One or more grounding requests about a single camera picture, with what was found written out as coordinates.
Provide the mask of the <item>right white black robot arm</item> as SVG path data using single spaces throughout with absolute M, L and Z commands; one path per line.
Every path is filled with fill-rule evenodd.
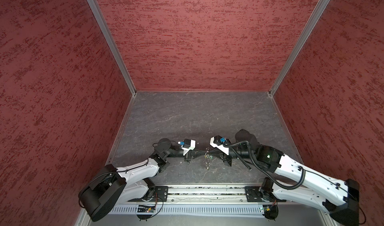
M 367 222 L 360 207 L 357 181 L 343 181 L 317 172 L 274 147 L 260 144 L 247 130 L 237 132 L 235 139 L 231 143 L 227 138 L 214 136 L 210 145 L 221 152 L 224 161 L 237 158 L 247 168 L 255 167 L 265 175 L 256 191 L 246 189 L 249 201 L 272 203 L 264 210 L 265 218 L 277 217 L 278 201 L 290 201 L 318 209 L 343 226 L 361 226 Z

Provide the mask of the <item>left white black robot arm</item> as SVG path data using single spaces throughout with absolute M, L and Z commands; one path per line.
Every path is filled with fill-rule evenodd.
M 157 215 L 161 208 L 158 203 L 167 200 L 168 187 L 156 186 L 152 177 L 163 172 L 170 164 L 168 157 L 183 157 L 186 162 L 203 156 L 206 151 L 196 149 L 196 141 L 185 139 L 181 142 L 163 138 L 153 144 L 154 152 L 143 162 L 126 166 L 104 166 L 98 174 L 79 192 L 79 205 L 84 208 L 91 221 L 104 218 L 116 205 L 132 200 L 154 203 L 143 206 L 144 219 Z

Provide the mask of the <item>aluminium front rail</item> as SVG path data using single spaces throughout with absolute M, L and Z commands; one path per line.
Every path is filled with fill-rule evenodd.
M 142 198 L 151 187 L 156 185 L 148 180 L 141 180 L 136 183 L 130 183 L 125 186 L 114 187 L 112 183 L 102 184 L 91 188 L 88 186 L 79 193 L 79 201 L 85 206 L 86 204 L 99 205 L 119 205 L 125 204 L 132 199 Z M 202 202 L 247 202 L 245 195 L 246 186 L 235 185 L 169 185 L 168 203 L 181 203 L 192 201 Z M 299 188 L 294 191 L 278 191 L 272 190 L 273 195 L 277 198 L 275 202 L 296 202 L 303 205 L 320 200 L 320 195 L 313 193 L 309 189 Z

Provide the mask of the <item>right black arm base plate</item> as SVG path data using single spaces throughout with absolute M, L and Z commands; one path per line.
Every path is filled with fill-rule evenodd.
M 273 203 L 277 200 L 273 195 L 272 189 L 265 187 L 246 186 L 245 195 L 249 203 Z

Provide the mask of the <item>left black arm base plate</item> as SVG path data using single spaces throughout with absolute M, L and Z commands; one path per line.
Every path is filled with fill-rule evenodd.
M 166 202 L 168 199 L 168 186 L 154 186 L 140 199 L 132 199 L 130 202 Z

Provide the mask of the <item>left aluminium corner post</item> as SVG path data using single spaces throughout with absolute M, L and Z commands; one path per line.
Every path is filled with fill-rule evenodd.
M 134 83 L 131 79 L 131 76 L 127 70 L 127 67 L 124 63 L 124 60 L 123 60 L 123 58 L 122 58 L 122 56 L 118 50 L 118 47 L 115 43 L 115 40 L 113 39 L 111 31 L 110 31 L 110 29 L 107 25 L 107 22 L 106 22 L 103 14 L 102 14 L 102 11 L 100 9 L 100 6 L 99 6 L 97 0 L 87 0 L 87 3 L 88 3 L 97 23 L 99 25 L 99 28 L 100 28 L 107 44 L 108 44 L 108 47 L 109 47 L 109 49 L 110 49 L 110 51 L 111 51 L 111 53 L 115 59 L 115 62 L 117 63 L 117 65 L 118 65 L 118 67 L 122 73 L 122 76 L 123 76 L 128 88 L 129 88 L 131 94 L 135 97 L 137 94 L 137 90 L 136 90 Z

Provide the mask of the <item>aluminium corner post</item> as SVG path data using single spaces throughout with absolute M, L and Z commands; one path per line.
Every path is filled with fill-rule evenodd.
M 310 37 L 312 31 L 314 30 L 315 26 L 317 25 L 319 19 L 321 18 L 322 14 L 324 13 L 325 9 L 327 8 L 328 4 L 331 0 L 319 0 L 311 13 L 305 27 L 303 28 L 297 42 L 295 43 L 290 55 L 288 56 L 280 74 L 278 75 L 277 79 L 275 80 L 273 86 L 271 87 L 269 91 L 269 95 L 271 98 L 274 97 L 277 90 L 279 89 L 280 85 L 282 84 L 284 78 L 288 74 L 289 70 L 291 69 L 293 63 L 295 62 L 296 58 L 298 57 L 299 53 L 301 52 L 303 46 L 305 45 L 306 41 Z
M 137 94 L 137 90 L 136 90 L 134 83 L 131 79 L 131 76 L 127 70 L 127 67 L 124 63 L 124 60 L 123 60 L 123 58 L 122 58 L 122 56 L 118 50 L 118 47 L 115 43 L 115 40 L 113 39 L 111 31 L 110 31 L 110 29 L 107 25 L 107 22 L 106 22 L 103 14 L 102 14 L 102 11 L 100 9 L 100 6 L 99 6 L 97 0 L 87 0 L 87 3 L 88 3 L 97 23 L 99 25 L 99 28 L 100 28 L 107 44 L 108 44 L 108 47 L 109 47 L 109 49 L 110 49 L 110 51 L 111 51 L 111 53 L 115 59 L 115 62 L 117 63 L 117 65 L 118 65 L 118 67 L 122 73 L 122 76 L 123 76 L 128 88 L 129 88 L 131 94 L 135 97 Z

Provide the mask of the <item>right aluminium corner post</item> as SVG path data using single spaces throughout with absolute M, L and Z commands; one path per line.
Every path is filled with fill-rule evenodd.
M 317 25 L 319 19 L 321 18 L 322 14 L 324 13 L 325 9 L 327 8 L 328 4 L 331 0 L 319 0 L 311 13 L 305 27 L 303 28 L 297 42 L 295 43 L 290 55 L 288 56 L 280 74 L 278 75 L 277 79 L 275 80 L 273 86 L 271 87 L 269 91 L 269 95 L 271 98 L 274 97 L 277 90 L 279 89 L 280 85 L 282 84 L 284 78 L 288 74 L 289 70 L 291 69 L 293 63 L 295 62 L 296 58 L 298 57 L 299 53 L 301 52 L 303 46 L 305 45 L 306 41 L 310 37 L 312 31 L 314 30 L 315 26 Z

